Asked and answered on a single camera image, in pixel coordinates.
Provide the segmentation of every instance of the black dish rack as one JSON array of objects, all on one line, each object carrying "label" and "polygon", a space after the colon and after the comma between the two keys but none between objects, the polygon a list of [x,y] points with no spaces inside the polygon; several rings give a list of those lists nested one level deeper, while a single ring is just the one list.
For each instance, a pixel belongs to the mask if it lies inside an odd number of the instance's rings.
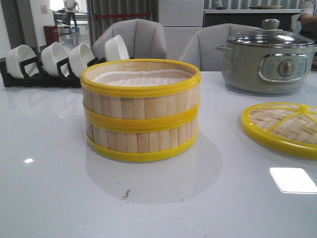
[{"label": "black dish rack", "polygon": [[[105,58],[94,58],[87,63],[87,67],[94,64],[105,62]],[[25,66],[36,63],[39,72],[34,75],[28,75]],[[69,74],[65,76],[61,67],[67,64]],[[52,77],[43,69],[43,63],[38,57],[33,57],[20,62],[20,69],[23,78],[13,77],[6,69],[5,58],[0,59],[0,72],[2,75],[3,84],[5,87],[62,87],[62,88],[79,88],[81,87],[80,78],[78,78],[72,71],[69,59],[65,58],[56,63],[59,77]]]}]

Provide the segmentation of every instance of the yellow band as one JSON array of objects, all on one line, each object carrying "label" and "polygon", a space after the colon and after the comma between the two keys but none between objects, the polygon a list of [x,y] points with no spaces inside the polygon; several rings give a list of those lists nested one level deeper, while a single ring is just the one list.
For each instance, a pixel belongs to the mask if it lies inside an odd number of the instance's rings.
[{"label": "yellow band", "polygon": [[[190,77],[184,81],[161,85],[161,86],[147,86],[147,87],[119,87],[119,86],[110,86],[104,85],[100,83],[93,82],[87,78],[87,73],[90,70],[93,70],[97,67],[108,65],[108,64],[116,64],[116,63],[133,63],[133,62],[167,62],[173,63],[177,65],[181,65],[184,68],[190,68],[193,73],[193,77]],[[95,92],[98,94],[113,96],[113,97],[121,97],[121,98],[144,98],[144,97],[160,97],[171,94],[176,94],[180,92],[187,91],[188,89],[194,88],[201,81],[201,73],[199,69],[189,63],[180,62],[176,60],[168,60],[168,59],[127,59],[127,60],[119,60],[119,61],[111,61],[106,63],[100,63],[88,67],[85,69],[81,75],[80,82],[82,88],[89,90],[91,92]]]},{"label": "yellow band", "polygon": [[163,159],[176,156],[184,152],[185,150],[189,149],[195,143],[197,139],[197,134],[198,134],[198,130],[191,139],[189,139],[184,144],[181,144],[178,147],[168,149],[168,150],[151,152],[151,153],[125,153],[125,152],[109,150],[107,148],[104,148],[94,143],[89,137],[88,137],[88,142],[98,153],[113,159],[127,161],[127,162],[152,162],[152,161],[163,160]]},{"label": "yellow band", "polygon": [[199,103],[191,109],[173,116],[155,119],[118,119],[95,113],[84,104],[86,118],[92,124],[112,131],[142,133],[169,130],[191,122],[199,111]]}]

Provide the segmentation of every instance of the bamboo steamer lid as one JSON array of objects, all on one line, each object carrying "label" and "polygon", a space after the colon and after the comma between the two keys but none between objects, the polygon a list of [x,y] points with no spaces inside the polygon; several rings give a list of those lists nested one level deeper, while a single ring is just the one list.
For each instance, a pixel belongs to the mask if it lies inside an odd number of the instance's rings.
[{"label": "bamboo steamer lid", "polygon": [[242,127],[253,139],[273,149],[317,159],[317,107],[292,103],[251,106]]}]

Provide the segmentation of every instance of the white table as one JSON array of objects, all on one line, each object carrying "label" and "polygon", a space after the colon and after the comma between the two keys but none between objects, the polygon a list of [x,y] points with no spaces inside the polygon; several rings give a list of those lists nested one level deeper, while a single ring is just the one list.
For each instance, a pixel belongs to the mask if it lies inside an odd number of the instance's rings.
[{"label": "white table", "polygon": [[270,168],[303,169],[317,184],[317,160],[253,141],[240,115],[264,102],[317,106],[317,74],[286,95],[232,88],[219,72],[202,76],[196,144],[145,164],[87,145],[81,89],[4,88],[1,80],[0,237],[315,238],[317,194],[281,192]]}]

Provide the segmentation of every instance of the person's leg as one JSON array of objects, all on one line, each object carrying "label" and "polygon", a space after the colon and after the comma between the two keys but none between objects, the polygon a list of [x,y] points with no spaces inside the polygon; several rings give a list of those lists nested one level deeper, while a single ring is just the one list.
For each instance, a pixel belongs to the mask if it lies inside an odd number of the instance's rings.
[{"label": "person's leg", "polygon": [[71,17],[73,18],[73,21],[74,21],[75,27],[77,27],[77,21],[76,21],[76,16],[75,16],[75,13],[72,13]]},{"label": "person's leg", "polygon": [[70,26],[70,12],[66,13],[66,25]]}]

